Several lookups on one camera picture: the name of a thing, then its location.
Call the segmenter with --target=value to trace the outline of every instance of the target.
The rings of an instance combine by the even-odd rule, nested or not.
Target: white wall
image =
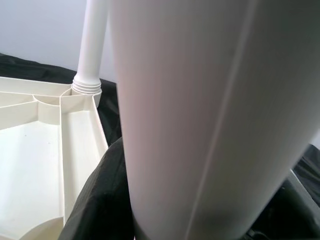
[[[77,70],[86,0],[0,0],[0,53]],[[115,82],[107,25],[100,77]]]

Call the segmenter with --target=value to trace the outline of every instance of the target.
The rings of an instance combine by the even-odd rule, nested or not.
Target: black fabric
[[[121,137],[86,181],[58,240],[132,240],[128,193]]]
[[[71,84],[75,74],[75,71],[63,67],[0,54],[0,76],[2,77]],[[106,141],[110,145],[122,136],[117,86],[113,82],[102,80],[101,89],[98,113]]]
[[[320,151],[309,145],[298,164],[293,169],[312,199],[320,206]]]

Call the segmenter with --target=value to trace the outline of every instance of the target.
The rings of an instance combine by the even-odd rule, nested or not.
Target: white plastic pole
[[[84,94],[101,92],[99,70],[107,27],[108,0],[87,0],[80,57],[72,88]]]
[[[244,234],[320,124],[320,2],[115,0],[137,240]]]

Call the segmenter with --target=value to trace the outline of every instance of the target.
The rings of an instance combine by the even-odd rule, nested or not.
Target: white plastic cylinder
[[[137,240],[243,235],[320,125],[320,2],[115,0]]]
[[[77,73],[72,87],[84,94],[101,92],[99,71],[107,27],[108,0],[87,0]]]

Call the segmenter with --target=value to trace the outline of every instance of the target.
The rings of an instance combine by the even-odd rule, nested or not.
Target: cream plastic tray
[[[100,94],[0,77],[0,240],[56,240],[108,148]]]

